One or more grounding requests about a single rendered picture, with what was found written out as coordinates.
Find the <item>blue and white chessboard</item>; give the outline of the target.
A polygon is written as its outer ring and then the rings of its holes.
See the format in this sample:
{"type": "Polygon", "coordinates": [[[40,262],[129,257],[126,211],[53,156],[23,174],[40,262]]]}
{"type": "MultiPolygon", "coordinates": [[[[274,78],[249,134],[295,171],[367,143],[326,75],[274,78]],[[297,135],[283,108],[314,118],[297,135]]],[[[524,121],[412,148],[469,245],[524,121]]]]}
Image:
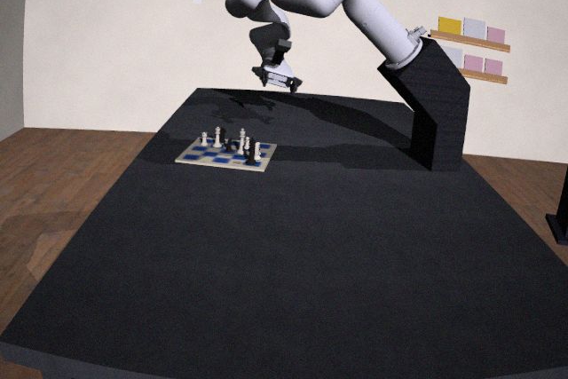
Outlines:
{"type": "Polygon", "coordinates": [[[176,160],[175,162],[238,169],[238,170],[254,170],[264,172],[266,166],[272,158],[277,144],[260,143],[261,160],[255,160],[256,165],[247,165],[249,158],[249,150],[246,154],[237,154],[239,149],[239,140],[232,141],[233,152],[227,153],[228,139],[225,143],[220,143],[222,147],[213,147],[214,138],[206,138],[207,146],[201,146],[202,137],[198,137],[176,160]]]}

